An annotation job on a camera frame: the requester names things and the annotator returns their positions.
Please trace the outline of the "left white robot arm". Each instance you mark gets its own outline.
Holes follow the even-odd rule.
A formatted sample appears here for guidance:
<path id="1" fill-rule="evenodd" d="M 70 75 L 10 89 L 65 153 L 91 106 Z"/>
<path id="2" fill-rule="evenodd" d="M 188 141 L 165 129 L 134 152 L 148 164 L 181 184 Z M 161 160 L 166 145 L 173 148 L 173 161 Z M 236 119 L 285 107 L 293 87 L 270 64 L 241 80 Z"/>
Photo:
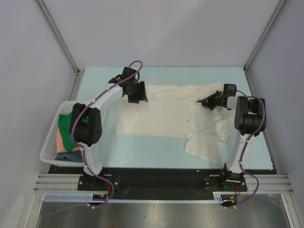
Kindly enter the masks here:
<path id="1" fill-rule="evenodd" d="M 100 161 L 98 142 L 101 139 L 103 118 L 107 109 L 127 96 L 129 103 L 148 102 L 145 82 L 110 84 L 100 95 L 86 104 L 75 103 L 72 108 L 70 132 L 73 144 L 80 147 L 84 172 L 90 175 L 88 184 L 95 190 L 101 189 L 105 178 L 99 173 L 103 166 Z"/>

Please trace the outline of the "cream t shirt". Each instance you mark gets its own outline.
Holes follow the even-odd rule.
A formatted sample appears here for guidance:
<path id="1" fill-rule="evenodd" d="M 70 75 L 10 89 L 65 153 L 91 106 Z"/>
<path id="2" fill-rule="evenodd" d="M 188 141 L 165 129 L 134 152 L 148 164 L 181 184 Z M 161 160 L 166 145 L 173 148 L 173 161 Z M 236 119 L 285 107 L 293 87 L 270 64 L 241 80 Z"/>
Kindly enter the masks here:
<path id="1" fill-rule="evenodd" d="M 147 85 L 147 102 L 131 104 L 126 98 L 121 99 L 115 133 L 186 138 L 186 153 L 217 163 L 230 134 L 234 112 L 223 107 L 210 110 L 197 101 L 222 89 L 221 83 Z"/>

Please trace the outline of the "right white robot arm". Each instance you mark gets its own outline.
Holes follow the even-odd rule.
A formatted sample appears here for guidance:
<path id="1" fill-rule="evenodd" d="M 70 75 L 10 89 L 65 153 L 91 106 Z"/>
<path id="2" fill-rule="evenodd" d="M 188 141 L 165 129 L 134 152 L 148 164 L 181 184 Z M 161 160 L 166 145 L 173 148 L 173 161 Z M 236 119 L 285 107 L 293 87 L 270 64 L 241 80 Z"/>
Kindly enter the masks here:
<path id="1" fill-rule="evenodd" d="M 230 158 L 224 164 L 220 175 L 207 178 L 207 190 L 234 191 L 245 186 L 246 174 L 244 165 L 254 140 L 266 128 L 266 102 L 265 99 L 233 93 L 224 94 L 215 92 L 207 98 L 197 101 L 205 108 L 213 110 L 224 107 L 235 110 L 234 127 L 237 130 L 235 144 Z"/>

